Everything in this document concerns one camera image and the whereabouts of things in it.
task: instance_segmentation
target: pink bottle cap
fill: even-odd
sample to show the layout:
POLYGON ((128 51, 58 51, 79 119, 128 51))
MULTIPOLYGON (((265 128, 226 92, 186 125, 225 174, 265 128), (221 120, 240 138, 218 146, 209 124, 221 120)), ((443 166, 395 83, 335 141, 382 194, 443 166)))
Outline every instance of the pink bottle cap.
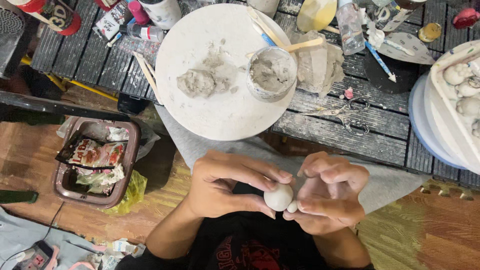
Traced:
POLYGON ((128 3, 128 9, 132 12, 138 25, 145 25, 150 21, 147 12, 145 12, 139 1, 135 0, 128 3))

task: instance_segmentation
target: gray mat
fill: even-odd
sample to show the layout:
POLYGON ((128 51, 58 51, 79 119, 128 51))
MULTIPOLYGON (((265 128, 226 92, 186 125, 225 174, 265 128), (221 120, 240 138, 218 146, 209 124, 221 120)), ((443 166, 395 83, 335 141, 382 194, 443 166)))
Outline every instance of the gray mat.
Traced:
MULTIPOLYGON (((30 248, 35 242, 43 239, 47 231, 47 226, 11 216, 0 207, 0 265, 11 255, 30 248)), ((77 261, 85 260, 93 251, 92 243, 87 240, 54 228, 50 230, 45 242, 60 249, 56 270, 67 270, 77 261)), ((2 270, 11 270, 16 263, 16 260, 7 261, 2 270)))

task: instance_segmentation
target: snack wrapper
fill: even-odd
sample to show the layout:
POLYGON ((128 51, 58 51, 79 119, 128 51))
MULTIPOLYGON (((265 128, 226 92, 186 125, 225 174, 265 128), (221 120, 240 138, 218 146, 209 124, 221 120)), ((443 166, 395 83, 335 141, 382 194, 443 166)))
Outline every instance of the snack wrapper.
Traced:
POLYGON ((123 160, 126 146, 127 141, 105 143, 76 132, 55 159, 89 170, 114 169, 123 160))

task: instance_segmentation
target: brown plastic basket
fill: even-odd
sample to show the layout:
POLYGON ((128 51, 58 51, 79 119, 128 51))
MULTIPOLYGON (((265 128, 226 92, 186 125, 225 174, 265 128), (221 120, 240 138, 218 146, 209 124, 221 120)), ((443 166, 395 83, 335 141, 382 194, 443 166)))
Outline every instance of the brown plastic basket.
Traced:
POLYGON ((135 164, 135 160, 137 158, 142 134, 140 127, 135 122, 107 121, 74 116, 67 129, 67 132, 65 133, 63 143, 65 144, 75 131, 79 130, 81 132, 88 125, 93 123, 98 123, 105 128, 111 126, 128 129, 129 140, 122 161, 125 177, 115 183, 115 186, 113 187, 113 190, 109 196, 105 194, 89 193, 86 191, 85 186, 75 183, 76 177, 73 177, 74 168, 72 165, 55 161, 56 170, 52 175, 53 192, 62 200, 70 203, 78 203, 94 208, 107 209, 119 204, 123 199, 125 192, 127 191, 127 187, 130 182, 130 176, 132 175, 133 165, 135 164))

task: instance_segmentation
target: black slatted table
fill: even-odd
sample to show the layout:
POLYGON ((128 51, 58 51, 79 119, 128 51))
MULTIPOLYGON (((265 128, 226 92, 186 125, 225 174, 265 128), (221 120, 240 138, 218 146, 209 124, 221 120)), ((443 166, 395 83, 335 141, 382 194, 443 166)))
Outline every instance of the black slatted table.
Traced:
MULTIPOLYGON (((246 5, 246 1, 220 0, 220 2, 246 5)), ((280 0, 274 20, 286 33, 296 29, 296 16, 302 2, 280 0)), ((185 3, 181 1, 179 3, 183 15, 191 11, 185 3)), ((69 4, 81 16, 82 27, 78 33, 69 37, 63 37, 46 28, 33 57, 32 67, 42 72, 52 72, 133 97, 155 101, 154 93, 134 57, 116 45, 112 48, 106 47, 105 41, 92 32, 92 26, 104 12, 93 1, 71 0, 69 4)), ((473 29, 453 28, 451 21, 455 14, 445 0, 430 0, 402 23, 396 32, 416 34, 430 22, 439 23, 444 33, 436 41, 427 44, 436 58, 459 44, 480 38, 480 33, 473 29)), ((339 35, 321 32, 329 42, 341 45, 339 35)), ((343 64, 345 79, 335 83, 332 91, 324 99, 318 99, 318 94, 297 89, 289 108, 272 126, 272 130, 412 172, 428 173, 445 180, 480 188, 480 175, 443 164, 421 145, 408 119, 408 93, 389 95, 373 87, 363 71, 364 56, 364 51, 345 56, 343 64), (341 107, 345 100, 341 100, 339 96, 349 87, 354 89, 356 98, 365 98, 371 104, 370 110, 352 115, 353 118, 368 124, 371 128, 369 134, 361 137, 351 135, 335 118, 298 114, 318 107, 341 107)))

